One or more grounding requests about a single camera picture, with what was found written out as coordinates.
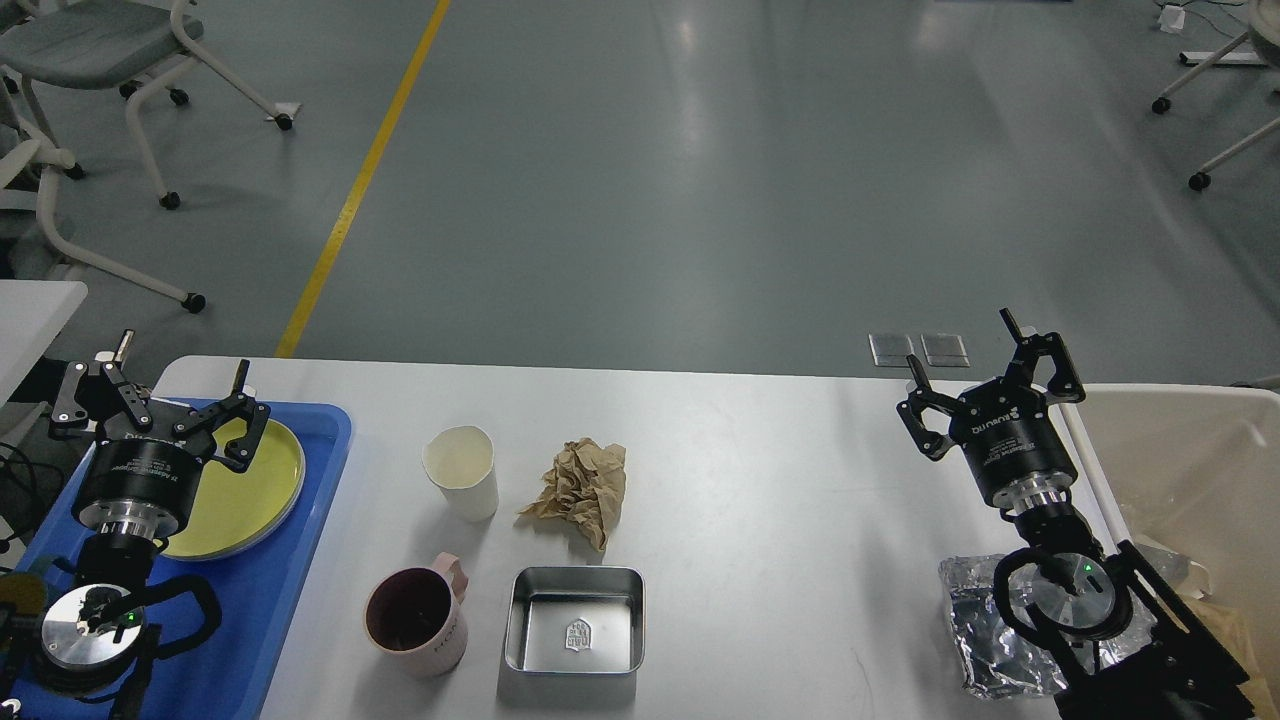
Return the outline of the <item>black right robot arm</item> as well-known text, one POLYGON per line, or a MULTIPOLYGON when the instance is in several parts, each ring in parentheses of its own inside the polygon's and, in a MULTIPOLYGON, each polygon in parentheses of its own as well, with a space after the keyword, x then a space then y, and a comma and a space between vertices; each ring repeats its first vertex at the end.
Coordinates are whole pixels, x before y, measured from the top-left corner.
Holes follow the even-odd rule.
POLYGON ((1015 345, 1004 374, 948 396, 909 354, 913 386, 896 410, 929 460, 963 451, 983 502, 1023 539, 995 568, 993 602, 1062 674, 1059 716, 1252 719, 1245 669, 1133 542, 1106 553, 1073 501, 1079 473, 1050 409, 1085 388, 1062 337, 1000 315, 1015 345))

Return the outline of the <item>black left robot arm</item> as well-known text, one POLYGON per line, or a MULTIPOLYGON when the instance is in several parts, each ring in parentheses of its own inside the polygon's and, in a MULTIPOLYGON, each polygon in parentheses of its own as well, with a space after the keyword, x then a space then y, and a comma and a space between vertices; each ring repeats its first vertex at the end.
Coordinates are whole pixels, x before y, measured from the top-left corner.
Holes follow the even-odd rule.
POLYGON ((72 507, 90 534, 64 594, 35 612, 3 603, 5 719, 20 716, 13 688, 24 670, 52 693, 108 702, 110 717, 136 719, 154 665, 198 648, 221 625, 206 578, 154 584, 148 577, 168 541, 189 525, 205 469, 250 468, 270 407, 246 386, 248 360, 228 395, 204 407, 145 395, 124 373, 132 337, 125 331, 115 351, 69 364, 52 404, 54 439, 93 442, 72 507))

